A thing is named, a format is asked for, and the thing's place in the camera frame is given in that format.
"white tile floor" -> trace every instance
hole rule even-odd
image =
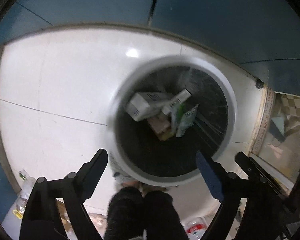
[[[142,63],[167,55],[191,54],[213,63],[228,78],[238,104],[236,129],[219,162],[236,171],[234,155],[251,139],[261,90],[238,66],[210,52],[148,34],[107,29],[43,33],[9,43],[0,66],[0,129],[16,177],[60,179],[78,170],[99,148],[109,103],[122,81]],[[88,212],[106,214],[115,183],[109,167]],[[216,205],[203,179],[170,190],[182,220],[209,213]]]

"trash pile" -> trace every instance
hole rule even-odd
[[[161,92],[137,92],[126,106],[126,112],[134,121],[147,120],[160,141],[182,137],[194,124],[198,104],[186,100],[191,97],[184,89],[176,96]]]

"yellow label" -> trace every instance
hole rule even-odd
[[[23,214],[21,214],[18,210],[12,211],[12,213],[19,219],[23,218]]]

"blue wall panel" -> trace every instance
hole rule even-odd
[[[300,59],[300,19],[285,0],[157,0],[152,26],[237,63]]]
[[[17,195],[13,191],[0,165],[0,222],[3,221],[5,215],[16,199]]]
[[[15,3],[0,22],[0,44],[48,26],[51,25]]]
[[[300,60],[271,60],[241,66],[273,90],[300,96]]]
[[[146,25],[152,0],[18,0],[53,25],[119,22]]]

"trash can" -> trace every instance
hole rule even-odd
[[[181,137],[160,141],[146,120],[135,122],[125,106],[135,92],[183,89],[187,100],[199,104],[194,125]],[[175,186],[200,175],[195,163],[198,150],[216,159],[231,139],[236,100],[226,77],[211,63],[189,56],[169,56],[136,70],[122,85],[110,111],[109,143],[117,163],[135,179],[156,186]]]

